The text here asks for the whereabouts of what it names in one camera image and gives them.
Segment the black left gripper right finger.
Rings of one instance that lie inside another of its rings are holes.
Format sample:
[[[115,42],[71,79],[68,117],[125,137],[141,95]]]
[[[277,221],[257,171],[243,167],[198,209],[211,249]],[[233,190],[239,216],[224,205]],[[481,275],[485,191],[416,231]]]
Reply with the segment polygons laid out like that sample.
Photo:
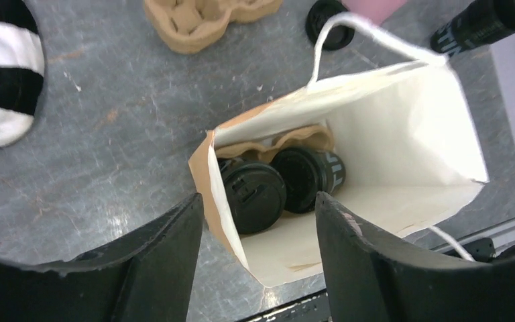
[[[490,263],[420,248],[318,193],[334,321],[515,321],[515,252]]]

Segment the brown cardboard cup carrier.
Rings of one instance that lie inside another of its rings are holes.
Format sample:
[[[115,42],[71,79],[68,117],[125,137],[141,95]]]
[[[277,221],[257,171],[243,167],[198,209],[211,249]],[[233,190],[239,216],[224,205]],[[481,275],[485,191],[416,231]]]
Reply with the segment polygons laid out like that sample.
[[[278,152],[293,146],[306,146],[313,150],[332,152],[335,147],[335,139],[329,128],[322,125],[310,125],[278,135],[269,146],[261,142],[248,141],[219,148],[215,153],[217,158],[243,158],[270,163]]]

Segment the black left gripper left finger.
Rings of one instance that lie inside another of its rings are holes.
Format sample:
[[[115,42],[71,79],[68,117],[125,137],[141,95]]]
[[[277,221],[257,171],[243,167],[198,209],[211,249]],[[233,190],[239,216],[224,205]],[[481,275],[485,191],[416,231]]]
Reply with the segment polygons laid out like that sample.
[[[184,321],[203,222],[195,193],[70,261],[0,258],[0,321]]]

